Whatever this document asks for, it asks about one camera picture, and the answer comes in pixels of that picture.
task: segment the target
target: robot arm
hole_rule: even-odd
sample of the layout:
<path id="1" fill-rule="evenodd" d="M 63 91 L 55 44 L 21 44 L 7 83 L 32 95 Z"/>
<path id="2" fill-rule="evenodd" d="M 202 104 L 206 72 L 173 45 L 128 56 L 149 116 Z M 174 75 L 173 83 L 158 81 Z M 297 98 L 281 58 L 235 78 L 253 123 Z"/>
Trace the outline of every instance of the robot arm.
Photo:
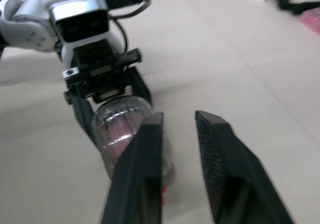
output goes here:
<path id="1" fill-rule="evenodd" d="M 136 11 L 112 16 L 111 10 L 138 5 Z M 65 65 L 62 76 L 69 91 L 96 103 L 121 95 L 132 79 L 138 92 L 151 102 L 148 89 L 131 64 L 141 61 L 138 49 L 128 51 L 119 19 L 131 18 L 150 0 L 1 0 L 2 46 L 57 52 Z M 114 21 L 124 35 L 125 47 L 109 30 Z"/>

